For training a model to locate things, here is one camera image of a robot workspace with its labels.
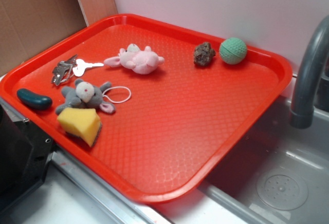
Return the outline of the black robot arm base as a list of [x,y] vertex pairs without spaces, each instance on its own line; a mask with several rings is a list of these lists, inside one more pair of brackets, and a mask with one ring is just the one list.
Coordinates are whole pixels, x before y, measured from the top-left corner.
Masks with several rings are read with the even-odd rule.
[[13,121],[1,106],[1,215],[43,185],[54,146],[34,122]]

